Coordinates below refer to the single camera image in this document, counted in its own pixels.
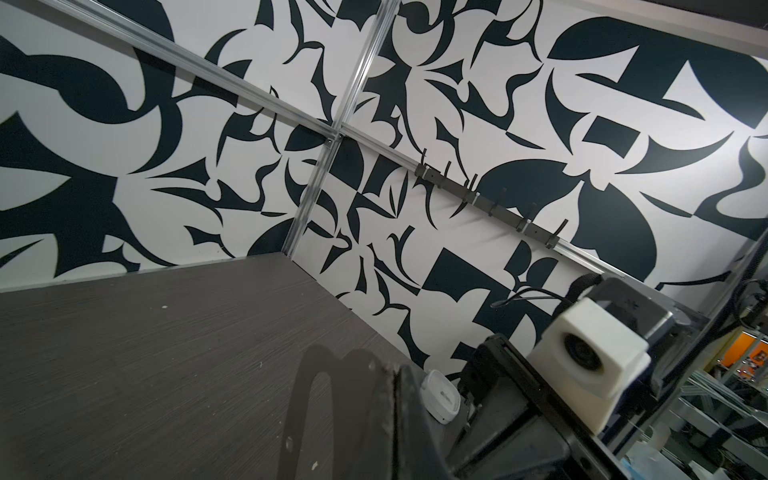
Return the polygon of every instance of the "wooden table surface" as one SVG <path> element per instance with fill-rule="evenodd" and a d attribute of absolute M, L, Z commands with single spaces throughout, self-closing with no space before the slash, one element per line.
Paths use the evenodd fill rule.
<path fill-rule="evenodd" d="M 281 253 L 2 293 L 0 478 L 275 478 L 315 343 L 408 362 Z M 332 422 L 321 374 L 297 478 Z"/>

